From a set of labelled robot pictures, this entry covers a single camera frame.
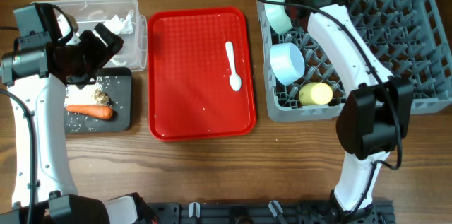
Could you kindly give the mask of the white rice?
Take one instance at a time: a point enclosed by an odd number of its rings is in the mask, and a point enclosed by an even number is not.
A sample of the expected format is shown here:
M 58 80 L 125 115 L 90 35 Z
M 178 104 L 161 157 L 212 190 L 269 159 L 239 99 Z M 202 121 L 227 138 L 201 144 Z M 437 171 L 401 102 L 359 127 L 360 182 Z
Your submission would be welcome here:
M 82 88 L 76 85 L 67 86 L 64 107 L 67 105 L 97 105 L 93 96 L 91 96 L 91 90 L 87 90 L 85 93 L 82 91 L 85 86 Z

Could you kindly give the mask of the green bowl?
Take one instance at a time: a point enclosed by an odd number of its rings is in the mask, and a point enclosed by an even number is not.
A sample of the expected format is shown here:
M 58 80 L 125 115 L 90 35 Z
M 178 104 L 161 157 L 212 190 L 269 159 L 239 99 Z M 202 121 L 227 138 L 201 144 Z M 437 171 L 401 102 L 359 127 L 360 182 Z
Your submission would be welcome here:
M 264 9 L 270 26 L 277 34 L 282 35 L 292 29 L 292 21 L 290 20 L 284 6 L 270 4 L 269 1 L 284 3 L 285 0 L 266 0 L 266 3 L 264 4 Z

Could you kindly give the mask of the brown food scrap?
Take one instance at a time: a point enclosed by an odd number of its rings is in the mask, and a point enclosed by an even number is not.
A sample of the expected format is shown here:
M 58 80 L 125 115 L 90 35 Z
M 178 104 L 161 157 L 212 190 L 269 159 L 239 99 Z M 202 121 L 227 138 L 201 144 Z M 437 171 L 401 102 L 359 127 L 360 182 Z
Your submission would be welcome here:
M 96 101 L 97 105 L 108 105 L 109 104 L 109 96 L 105 92 L 102 92 L 100 89 L 96 89 L 93 93 L 93 99 Z

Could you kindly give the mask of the orange carrot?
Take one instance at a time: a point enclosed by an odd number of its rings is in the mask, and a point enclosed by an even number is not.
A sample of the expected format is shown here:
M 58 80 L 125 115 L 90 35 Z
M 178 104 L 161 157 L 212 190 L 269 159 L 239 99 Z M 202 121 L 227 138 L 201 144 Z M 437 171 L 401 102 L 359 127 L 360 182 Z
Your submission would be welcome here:
M 66 110 L 103 120 L 111 119 L 114 114 L 111 107 L 104 105 L 67 105 Z

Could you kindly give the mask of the white napkin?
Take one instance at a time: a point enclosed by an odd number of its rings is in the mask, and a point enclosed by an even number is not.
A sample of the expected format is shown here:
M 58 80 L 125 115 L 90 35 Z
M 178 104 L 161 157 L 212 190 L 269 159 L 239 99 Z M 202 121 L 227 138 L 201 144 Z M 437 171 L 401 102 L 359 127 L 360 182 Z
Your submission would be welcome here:
M 133 33 L 133 16 L 134 10 L 130 10 L 125 18 L 115 15 L 112 19 L 105 21 L 103 25 L 115 35 L 128 35 Z

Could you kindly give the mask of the light blue small bowl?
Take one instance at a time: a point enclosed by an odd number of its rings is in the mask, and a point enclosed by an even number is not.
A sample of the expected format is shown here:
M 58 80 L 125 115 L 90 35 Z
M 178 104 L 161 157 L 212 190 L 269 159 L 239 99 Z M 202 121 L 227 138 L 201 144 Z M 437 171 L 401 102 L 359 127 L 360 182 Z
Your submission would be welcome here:
M 269 58 L 275 77 L 284 86 L 288 86 L 304 76 L 304 57 L 297 45 L 293 43 L 273 45 Z

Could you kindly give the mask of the yellow plastic cup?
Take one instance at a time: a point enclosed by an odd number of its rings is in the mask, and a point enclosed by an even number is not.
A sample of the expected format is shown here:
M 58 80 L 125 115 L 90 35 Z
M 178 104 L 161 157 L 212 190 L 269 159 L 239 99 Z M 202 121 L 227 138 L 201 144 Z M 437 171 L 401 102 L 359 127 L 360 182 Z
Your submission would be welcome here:
M 302 105 L 327 105 L 333 99 L 333 90 L 326 83 L 308 83 L 300 89 Z

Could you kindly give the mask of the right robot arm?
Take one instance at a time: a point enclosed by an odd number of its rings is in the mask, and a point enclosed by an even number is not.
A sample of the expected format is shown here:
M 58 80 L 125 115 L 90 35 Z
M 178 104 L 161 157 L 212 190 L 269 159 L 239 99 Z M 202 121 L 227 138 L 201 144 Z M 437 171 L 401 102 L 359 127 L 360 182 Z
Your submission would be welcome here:
M 347 0 L 285 0 L 291 20 L 307 21 L 338 74 L 347 99 L 336 122 L 345 150 L 340 180 L 331 192 L 331 220 L 367 217 L 379 170 L 400 168 L 413 87 L 394 76 L 371 52 L 348 13 Z

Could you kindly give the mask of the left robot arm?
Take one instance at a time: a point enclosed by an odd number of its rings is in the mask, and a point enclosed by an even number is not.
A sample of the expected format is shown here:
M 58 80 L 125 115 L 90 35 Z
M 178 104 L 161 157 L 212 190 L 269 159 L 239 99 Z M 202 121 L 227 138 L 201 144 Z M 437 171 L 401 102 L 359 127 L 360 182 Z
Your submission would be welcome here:
M 105 25 L 84 31 L 73 43 L 76 23 L 49 3 L 14 11 L 20 33 L 1 59 L 1 93 L 15 119 L 17 177 L 12 209 L 2 223 L 156 223 L 157 215 L 136 193 L 100 201 L 80 196 L 69 168 L 64 99 L 69 84 L 85 85 L 123 47 Z

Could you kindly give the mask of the black waste tray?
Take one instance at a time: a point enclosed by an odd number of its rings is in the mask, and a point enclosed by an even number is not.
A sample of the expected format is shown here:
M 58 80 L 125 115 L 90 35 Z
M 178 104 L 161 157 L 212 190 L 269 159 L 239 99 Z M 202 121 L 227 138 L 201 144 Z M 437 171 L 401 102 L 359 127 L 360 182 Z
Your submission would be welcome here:
M 65 111 L 66 134 L 118 132 L 125 131 L 130 127 L 133 90 L 131 71 L 125 67 L 98 71 L 96 83 L 86 85 L 82 91 L 85 93 L 87 90 L 91 90 L 91 96 L 93 96 L 97 89 L 109 97 L 109 106 L 113 110 L 112 118 L 103 120 Z

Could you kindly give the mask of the grey dishwasher rack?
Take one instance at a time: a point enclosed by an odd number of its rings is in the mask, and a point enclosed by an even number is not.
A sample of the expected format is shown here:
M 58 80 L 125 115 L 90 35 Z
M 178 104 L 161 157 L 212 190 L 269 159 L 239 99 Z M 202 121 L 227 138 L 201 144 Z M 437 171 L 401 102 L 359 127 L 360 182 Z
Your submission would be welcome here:
M 333 65 L 304 23 L 279 35 L 268 22 L 264 4 L 257 4 L 263 39 L 263 73 L 268 116 L 275 122 L 331 119 L 340 114 L 345 90 Z M 431 114 L 451 105 L 451 49 L 435 0 L 349 0 L 357 32 L 376 58 L 394 76 L 414 87 L 412 114 Z M 284 86 L 270 66 L 273 45 L 293 43 L 304 57 L 304 76 Z M 299 92 L 308 83 L 326 83 L 333 90 L 327 105 L 302 105 Z

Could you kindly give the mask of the clear plastic bin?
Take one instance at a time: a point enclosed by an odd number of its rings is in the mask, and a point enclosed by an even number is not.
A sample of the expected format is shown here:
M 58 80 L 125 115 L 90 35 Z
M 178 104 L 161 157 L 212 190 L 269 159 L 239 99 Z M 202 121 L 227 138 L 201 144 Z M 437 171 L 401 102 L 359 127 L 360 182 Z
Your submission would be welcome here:
M 94 30 L 98 23 L 104 23 L 115 15 L 125 18 L 130 10 L 134 10 L 133 33 L 118 35 L 123 39 L 124 45 L 105 67 L 127 67 L 131 71 L 144 70 L 148 50 L 146 18 L 140 14 L 137 0 L 56 0 L 51 3 L 75 18 L 79 27 L 79 37 L 85 30 Z

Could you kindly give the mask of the red serving tray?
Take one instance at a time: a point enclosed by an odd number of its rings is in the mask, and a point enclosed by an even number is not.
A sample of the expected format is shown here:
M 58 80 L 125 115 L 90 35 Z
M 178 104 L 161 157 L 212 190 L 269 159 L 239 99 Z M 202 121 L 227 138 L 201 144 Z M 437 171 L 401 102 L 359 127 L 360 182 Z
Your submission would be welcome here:
M 230 86 L 225 43 L 242 80 Z M 256 124 L 246 18 L 235 7 L 162 11 L 148 22 L 148 127 L 161 141 L 241 136 Z

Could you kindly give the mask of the white plastic spoon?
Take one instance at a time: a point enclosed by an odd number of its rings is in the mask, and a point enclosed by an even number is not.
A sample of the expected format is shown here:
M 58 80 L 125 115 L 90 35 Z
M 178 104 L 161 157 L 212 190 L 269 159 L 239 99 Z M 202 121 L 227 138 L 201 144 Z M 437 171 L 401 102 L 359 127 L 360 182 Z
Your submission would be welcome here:
M 230 86 L 233 89 L 233 91 L 238 92 L 241 89 L 242 80 L 236 70 L 234 47 L 233 47 L 232 42 L 228 41 L 225 43 L 225 51 L 227 54 L 228 62 L 230 65 L 230 71 L 231 71 L 230 78 L 229 78 Z

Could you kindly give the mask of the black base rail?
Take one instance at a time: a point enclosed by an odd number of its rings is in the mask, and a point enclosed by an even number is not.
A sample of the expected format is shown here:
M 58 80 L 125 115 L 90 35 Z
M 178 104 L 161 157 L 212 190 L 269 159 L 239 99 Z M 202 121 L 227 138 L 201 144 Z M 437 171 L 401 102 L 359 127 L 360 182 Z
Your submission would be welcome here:
M 159 223 L 334 223 L 327 201 L 281 204 L 149 203 Z

